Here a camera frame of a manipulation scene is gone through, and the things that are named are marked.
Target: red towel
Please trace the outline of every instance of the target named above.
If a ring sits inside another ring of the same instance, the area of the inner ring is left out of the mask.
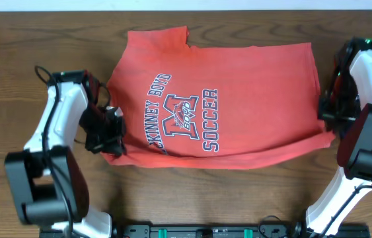
[[[128,32],[108,88],[127,155],[111,165],[253,169],[328,147],[311,44],[187,45],[187,27]]]

